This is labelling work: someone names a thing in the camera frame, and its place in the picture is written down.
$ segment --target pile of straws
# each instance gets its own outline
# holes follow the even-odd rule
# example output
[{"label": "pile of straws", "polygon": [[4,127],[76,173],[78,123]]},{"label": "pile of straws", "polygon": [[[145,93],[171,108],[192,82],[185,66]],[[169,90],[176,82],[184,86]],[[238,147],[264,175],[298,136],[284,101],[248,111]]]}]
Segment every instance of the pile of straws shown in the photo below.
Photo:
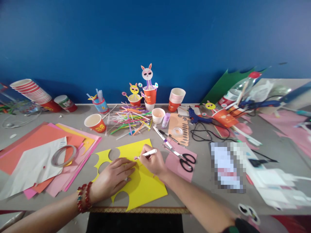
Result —
[{"label": "pile of straws", "polygon": [[112,116],[113,114],[110,114],[110,121],[115,122],[115,125],[113,125],[108,133],[112,131],[114,128],[117,128],[113,130],[110,134],[114,134],[120,129],[128,128],[130,130],[129,133],[126,133],[124,135],[121,135],[116,140],[126,136],[126,135],[135,135],[139,132],[141,129],[147,127],[148,131],[150,130],[151,124],[152,124],[152,114],[151,112],[145,110],[143,107],[135,107],[135,106],[129,106],[125,104],[126,106],[120,107],[120,111],[113,112],[115,116]]}]

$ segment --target bracelet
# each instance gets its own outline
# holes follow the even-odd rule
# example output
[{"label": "bracelet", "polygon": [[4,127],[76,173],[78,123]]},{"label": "bracelet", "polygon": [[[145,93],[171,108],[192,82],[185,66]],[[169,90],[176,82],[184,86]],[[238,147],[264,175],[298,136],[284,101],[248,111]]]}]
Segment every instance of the bracelet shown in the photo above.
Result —
[{"label": "bracelet", "polygon": [[[79,187],[77,189],[78,194],[78,211],[79,213],[85,213],[86,211],[88,211],[92,206],[90,203],[90,188],[93,182],[89,182],[88,185],[84,184],[82,185],[82,187]],[[82,206],[82,196],[83,196],[83,190],[86,187],[86,191],[85,191],[85,208],[83,208]]]}]

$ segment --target glue stick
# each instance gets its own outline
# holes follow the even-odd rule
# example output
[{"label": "glue stick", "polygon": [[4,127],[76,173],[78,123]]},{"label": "glue stick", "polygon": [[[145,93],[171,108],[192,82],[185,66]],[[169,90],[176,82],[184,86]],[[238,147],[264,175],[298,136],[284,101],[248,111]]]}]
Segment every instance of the glue stick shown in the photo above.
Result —
[{"label": "glue stick", "polygon": [[171,114],[170,113],[166,113],[164,118],[163,118],[163,122],[162,122],[162,128],[166,128],[168,122],[169,122],[169,118],[170,118]]}]

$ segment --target white marker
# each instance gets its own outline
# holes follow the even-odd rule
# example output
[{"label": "white marker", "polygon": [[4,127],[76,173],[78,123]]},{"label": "white marker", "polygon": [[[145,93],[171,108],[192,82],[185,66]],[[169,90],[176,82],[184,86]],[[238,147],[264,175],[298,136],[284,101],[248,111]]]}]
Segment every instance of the white marker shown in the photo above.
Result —
[{"label": "white marker", "polygon": [[155,154],[156,152],[157,152],[157,150],[156,150],[156,149],[153,149],[153,150],[148,151],[148,152],[146,152],[146,153],[144,153],[144,154],[142,154],[142,155],[143,155],[143,156],[149,156],[149,155]]}]

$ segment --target plastic bottle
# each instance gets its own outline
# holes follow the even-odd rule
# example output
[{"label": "plastic bottle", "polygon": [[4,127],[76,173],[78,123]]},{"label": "plastic bottle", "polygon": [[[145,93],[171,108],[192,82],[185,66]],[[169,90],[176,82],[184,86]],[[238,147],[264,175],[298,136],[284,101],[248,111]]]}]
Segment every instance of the plastic bottle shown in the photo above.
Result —
[{"label": "plastic bottle", "polygon": [[242,92],[243,87],[245,83],[248,81],[247,87],[245,89],[244,93],[247,93],[254,85],[257,78],[261,76],[261,73],[259,72],[252,72],[249,74],[249,76],[245,79],[242,79],[238,83],[236,83],[233,87],[230,88],[230,90],[225,94],[219,101],[218,104],[221,107],[227,107],[228,105],[235,102],[239,96],[239,94]]}]

